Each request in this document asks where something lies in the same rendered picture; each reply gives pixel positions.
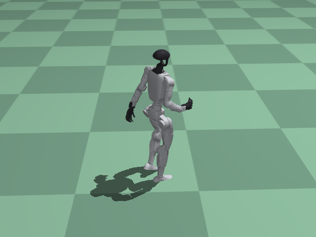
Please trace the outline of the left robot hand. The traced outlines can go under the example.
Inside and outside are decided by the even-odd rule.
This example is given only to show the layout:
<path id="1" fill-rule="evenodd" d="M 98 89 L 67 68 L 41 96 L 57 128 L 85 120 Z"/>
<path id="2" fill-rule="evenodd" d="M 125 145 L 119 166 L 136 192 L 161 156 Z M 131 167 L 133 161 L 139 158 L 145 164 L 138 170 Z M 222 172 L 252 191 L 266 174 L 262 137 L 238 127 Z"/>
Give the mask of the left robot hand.
<path id="1" fill-rule="evenodd" d="M 131 121 L 133 122 L 132 114 L 135 117 L 134 112 L 133 112 L 135 107 L 132 107 L 132 104 L 133 104 L 132 102 L 129 103 L 129 109 L 127 110 L 126 117 L 125 117 L 128 122 L 131 122 Z"/>

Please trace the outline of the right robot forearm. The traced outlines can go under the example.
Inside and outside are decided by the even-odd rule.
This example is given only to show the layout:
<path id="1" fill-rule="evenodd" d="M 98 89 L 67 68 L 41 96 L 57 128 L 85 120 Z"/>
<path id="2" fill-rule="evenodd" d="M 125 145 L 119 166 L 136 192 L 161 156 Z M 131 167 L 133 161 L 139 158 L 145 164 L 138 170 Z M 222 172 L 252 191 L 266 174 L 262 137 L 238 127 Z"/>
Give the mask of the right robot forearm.
<path id="1" fill-rule="evenodd" d="M 175 103 L 173 103 L 172 101 L 170 101 L 168 103 L 168 107 L 171 111 L 176 111 L 176 112 L 183 112 L 186 110 L 186 106 L 179 106 L 179 105 L 176 105 Z"/>

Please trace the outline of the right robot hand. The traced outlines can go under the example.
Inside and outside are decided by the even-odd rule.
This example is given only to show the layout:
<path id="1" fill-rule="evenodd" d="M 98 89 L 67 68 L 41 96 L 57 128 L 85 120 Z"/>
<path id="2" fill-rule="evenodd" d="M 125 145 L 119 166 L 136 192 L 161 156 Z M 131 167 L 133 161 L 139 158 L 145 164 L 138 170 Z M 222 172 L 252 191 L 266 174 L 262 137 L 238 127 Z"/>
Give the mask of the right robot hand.
<path id="1" fill-rule="evenodd" d="M 193 106 L 192 104 L 193 104 L 192 99 L 189 98 L 188 102 L 181 106 L 186 106 L 186 110 L 189 110 L 189 109 L 192 109 L 192 106 Z"/>

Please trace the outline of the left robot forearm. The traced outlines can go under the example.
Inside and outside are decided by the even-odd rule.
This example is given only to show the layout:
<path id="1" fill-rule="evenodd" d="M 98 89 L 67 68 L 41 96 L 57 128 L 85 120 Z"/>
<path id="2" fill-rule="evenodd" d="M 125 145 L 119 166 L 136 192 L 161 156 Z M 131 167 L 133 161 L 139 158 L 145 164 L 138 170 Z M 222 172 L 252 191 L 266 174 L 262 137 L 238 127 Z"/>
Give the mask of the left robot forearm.
<path id="1" fill-rule="evenodd" d="M 139 85 L 138 85 L 138 86 L 139 86 Z M 133 104 L 132 104 L 132 107 L 135 107 L 135 106 L 136 106 L 136 103 L 138 102 L 138 100 L 139 100 L 141 94 L 142 94 L 141 90 L 139 90 L 138 87 L 137 87 L 136 90 L 135 90 L 135 93 L 134 93 L 134 95 L 133 95 L 133 97 L 131 98 L 131 101 L 130 101 L 130 102 L 133 103 Z M 129 103 L 130 103 L 130 102 L 129 102 Z"/>

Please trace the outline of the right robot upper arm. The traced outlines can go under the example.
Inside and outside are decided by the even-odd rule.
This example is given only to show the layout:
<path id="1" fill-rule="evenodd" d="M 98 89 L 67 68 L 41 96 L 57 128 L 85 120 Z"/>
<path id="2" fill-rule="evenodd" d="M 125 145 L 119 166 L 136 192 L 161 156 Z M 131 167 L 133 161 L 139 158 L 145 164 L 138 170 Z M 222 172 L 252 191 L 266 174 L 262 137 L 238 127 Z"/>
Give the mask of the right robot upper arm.
<path id="1" fill-rule="evenodd" d="M 173 87 L 175 85 L 174 79 L 172 79 L 169 76 L 164 76 L 163 85 L 165 86 L 163 105 L 166 108 L 169 108 L 168 103 L 171 101 L 170 99 L 172 97 L 172 91 L 173 91 Z"/>

